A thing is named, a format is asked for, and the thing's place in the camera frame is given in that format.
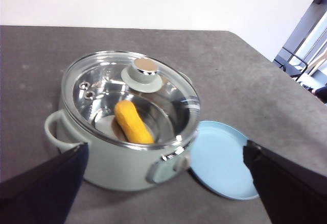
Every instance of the lid handle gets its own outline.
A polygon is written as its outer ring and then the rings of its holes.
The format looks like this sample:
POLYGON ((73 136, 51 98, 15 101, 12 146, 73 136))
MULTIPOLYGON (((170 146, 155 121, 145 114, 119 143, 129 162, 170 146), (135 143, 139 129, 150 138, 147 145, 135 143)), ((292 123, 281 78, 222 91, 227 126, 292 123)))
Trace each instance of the lid handle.
POLYGON ((122 79, 134 90, 153 93, 162 87, 162 79, 157 72, 158 65, 154 61, 137 58, 132 65, 123 69, 122 79))

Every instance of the pot handle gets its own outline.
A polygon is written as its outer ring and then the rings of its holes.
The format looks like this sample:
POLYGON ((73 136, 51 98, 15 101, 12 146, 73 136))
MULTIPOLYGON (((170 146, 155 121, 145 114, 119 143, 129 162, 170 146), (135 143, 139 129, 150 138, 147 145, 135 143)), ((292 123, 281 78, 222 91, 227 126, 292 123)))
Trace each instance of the pot handle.
POLYGON ((192 84, 192 80, 189 76, 187 76, 185 73, 178 71, 190 84, 192 84))
POLYGON ((68 142, 63 142, 58 140, 50 131, 50 125, 52 125, 54 122, 57 122, 59 119, 61 119, 62 116, 62 110, 58 110, 52 114, 50 114, 45 122, 44 122, 44 131, 46 134, 46 137, 48 138, 48 140, 55 145, 56 147, 58 147, 61 151, 67 151, 77 145, 82 144, 82 142, 77 142, 77 143, 68 143, 68 142))

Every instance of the light blue plate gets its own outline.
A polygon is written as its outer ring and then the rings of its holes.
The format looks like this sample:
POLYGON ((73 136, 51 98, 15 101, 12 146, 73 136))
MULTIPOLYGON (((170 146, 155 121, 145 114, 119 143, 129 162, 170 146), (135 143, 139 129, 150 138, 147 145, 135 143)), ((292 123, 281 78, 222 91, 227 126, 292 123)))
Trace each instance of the light blue plate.
POLYGON ((191 169, 211 191, 233 200, 258 197, 249 169, 243 163, 248 138, 216 121, 202 121, 191 147, 191 169))

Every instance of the white wall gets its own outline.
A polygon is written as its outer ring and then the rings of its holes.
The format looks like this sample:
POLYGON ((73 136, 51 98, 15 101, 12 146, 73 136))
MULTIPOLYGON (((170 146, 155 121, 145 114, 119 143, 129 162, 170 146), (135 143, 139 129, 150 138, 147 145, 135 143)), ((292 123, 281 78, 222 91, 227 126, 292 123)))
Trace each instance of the white wall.
POLYGON ((1 0, 1 24, 229 30, 272 60, 312 0, 1 0))

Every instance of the lid rim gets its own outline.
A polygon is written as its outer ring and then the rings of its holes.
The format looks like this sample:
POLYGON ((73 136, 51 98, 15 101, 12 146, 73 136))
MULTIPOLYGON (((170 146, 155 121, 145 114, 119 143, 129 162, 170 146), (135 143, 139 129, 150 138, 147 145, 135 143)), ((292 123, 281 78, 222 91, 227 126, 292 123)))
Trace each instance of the lid rim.
POLYGON ((192 132, 189 133, 188 135, 184 135, 183 139, 181 141, 174 139, 174 140, 168 140, 164 143, 160 143, 160 144, 138 144, 138 143, 131 143, 131 142, 124 142, 124 141, 119 141, 119 140, 115 140, 113 138, 110 138, 108 136, 106 136, 104 133, 100 132, 100 131, 95 131, 96 129, 91 129, 88 126, 85 125, 85 123, 83 123, 82 120, 85 120, 85 118, 83 118, 77 111, 77 113, 79 114, 79 116, 76 116, 76 114, 74 114, 74 112, 71 110, 71 108, 69 107, 67 101, 67 97, 65 96, 65 86, 66 86, 66 78, 68 76, 68 73, 70 70, 73 69, 73 67, 76 65, 76 63, 78 63, 79 61, 91 57, 91 56, 95 56, 98 54, 105 54, 105 53, 125 53, 125 54, 134 54, 134 55, 142 55, 145 58, 150 58, 153 59, 163 65, 165 65, 166 67, 168 67, 169 69, 173 70, 174 72, 176 72, 183 80, 185 80, 189 86, 192 88, 193 92, 196 94, 197 100, 199 101, 200 104, 200 99, 199 96, 196 92, 196 90, 194 89, 193 85, 189 82, 189 80, 187 80, 184 76, 182 76, 177 70, 171 68, 170 66, 164 64, 163 62, 155 59, 155 58, 151 58, 149 56, 146 56, 144 54, 141 53, 136 53, 136 52, 127 52, 127 51, 99 51, 99 52, 94 52, 94 53, 90 53, 87 54, 83 57, 78 58, 76 61, 74 61, 65 71, 62 81, 61 81, 61 97, 62 97, 62 103, 63 103, 63 107, 65 108, 65 110, 67 111, 68 115, 83 129, 85 129, 87 132, 89 132, 90 134, 92 134, 93 136, 106 141, 108 143, 114 144, 114 145, 118 145, 121 147, 127 147, 129 149, 133 149, 133 150, 139 150, 139 151, 148 151, 148 150, 159 150, 159 149, 163 149, 163 148, 168 148, 168 147, 178 147, 181 146, 183 144, 186 144, 187 142, 191 141, 195 134, 196 134, 196 128, 200 122, 200 109, 197 111, 198 112, 198 116, 195 117, 195 121, 194 121, 194 128, 192 129, 192 132))

